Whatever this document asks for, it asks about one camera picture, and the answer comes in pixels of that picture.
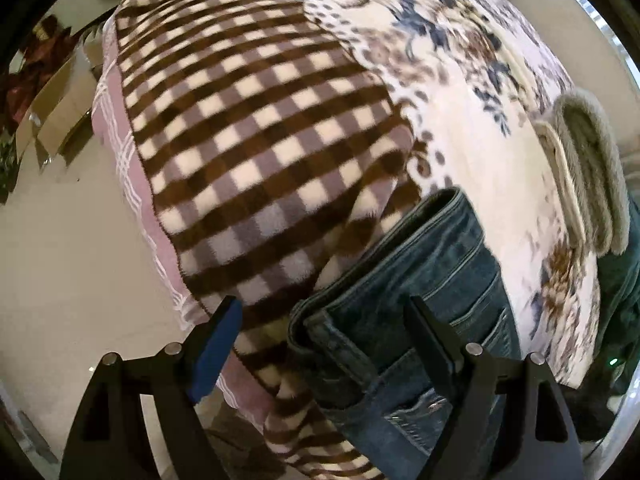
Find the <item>dark blue denim jeans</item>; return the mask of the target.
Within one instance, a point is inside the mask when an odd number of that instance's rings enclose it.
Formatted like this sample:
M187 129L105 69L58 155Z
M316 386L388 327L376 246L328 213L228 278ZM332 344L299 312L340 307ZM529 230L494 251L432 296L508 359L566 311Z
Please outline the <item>dark blue denim jeans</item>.
M389 479L414 479L451 412L404 320L418 296L464 342L517 359L500 266L460 188L410 211L331 286L292 311L288 342L320 410Z

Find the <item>dark green fleece blanket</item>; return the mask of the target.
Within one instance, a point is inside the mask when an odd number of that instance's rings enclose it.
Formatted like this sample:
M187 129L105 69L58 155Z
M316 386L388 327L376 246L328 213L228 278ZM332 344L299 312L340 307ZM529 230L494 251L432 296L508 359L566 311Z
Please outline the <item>dark green fleece blanket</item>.
M629 386L639 362L639 207L629 197L628 246L598 259L600 321L597 357L616 394Z

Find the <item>folded grey-green towel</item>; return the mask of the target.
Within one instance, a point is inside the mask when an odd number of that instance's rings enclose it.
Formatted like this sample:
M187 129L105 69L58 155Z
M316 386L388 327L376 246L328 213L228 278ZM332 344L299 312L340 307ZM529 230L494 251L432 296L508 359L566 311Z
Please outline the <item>folded grey-green towel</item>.
M561 94L533 122L558 188L570 244L597 256L628 247L629 200L608 116L584 89Z

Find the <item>cardboard boxes on floor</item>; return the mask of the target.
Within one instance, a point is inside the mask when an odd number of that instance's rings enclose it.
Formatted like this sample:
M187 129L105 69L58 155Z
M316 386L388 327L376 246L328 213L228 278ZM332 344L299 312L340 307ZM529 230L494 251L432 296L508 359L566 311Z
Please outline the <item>cardboard boxes on floor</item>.
M77 47L49 79L15 133L16 156L22 161L29 145L43 156L40 166L61 155L82 123L91 115L103 66L103 24L86 29Z

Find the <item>pink plaid bed sheet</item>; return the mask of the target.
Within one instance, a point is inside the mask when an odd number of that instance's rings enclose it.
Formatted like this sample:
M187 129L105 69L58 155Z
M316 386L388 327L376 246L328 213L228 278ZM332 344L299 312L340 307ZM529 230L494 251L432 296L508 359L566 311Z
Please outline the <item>pink plaid bed sheet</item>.
M209 314L183 283L175 249L157 220L148 179L137 153L134 136L122 96L122 74L118 68L115 24L107 20L102 35L103 70L92 104L92 125L96 135L111 149L115 171L126 201L137 218L141 234L148 244L154 268L170 297L171 309L180 328L190 332L205 322ZM264 430L273 397L231 353L222 369L217 386L224 400L258 431Z

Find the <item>white headboard panel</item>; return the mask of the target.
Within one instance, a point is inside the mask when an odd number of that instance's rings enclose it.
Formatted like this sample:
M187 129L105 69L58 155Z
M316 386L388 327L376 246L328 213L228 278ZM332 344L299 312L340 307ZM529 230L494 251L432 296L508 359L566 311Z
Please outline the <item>white headboard panel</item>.
M612 27L605 21L602 14L596 9L596 7L589 0L575 0L578 6L587 14L590 20L597 26L600 33L605 36L606 40L616 51L618 57L624 62L627 67L628 73L631 79L634 81L636 87L639 87L639 70L634 60L629 55L627 49L624 47L620 38L616 36L616 33Z

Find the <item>floral fleece bed blanket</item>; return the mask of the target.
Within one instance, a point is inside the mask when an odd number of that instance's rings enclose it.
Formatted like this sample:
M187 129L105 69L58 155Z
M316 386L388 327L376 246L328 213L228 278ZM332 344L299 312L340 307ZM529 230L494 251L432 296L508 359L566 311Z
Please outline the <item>floral fleece bed blanket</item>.
M319 408L293 309L424 200L460 188L500 266L521 356L576 387L594 252L570 244L533 122L572 88L506 0L122 0L122 96L153 208L233 353L273 397L262 435L313 479L388 479Z

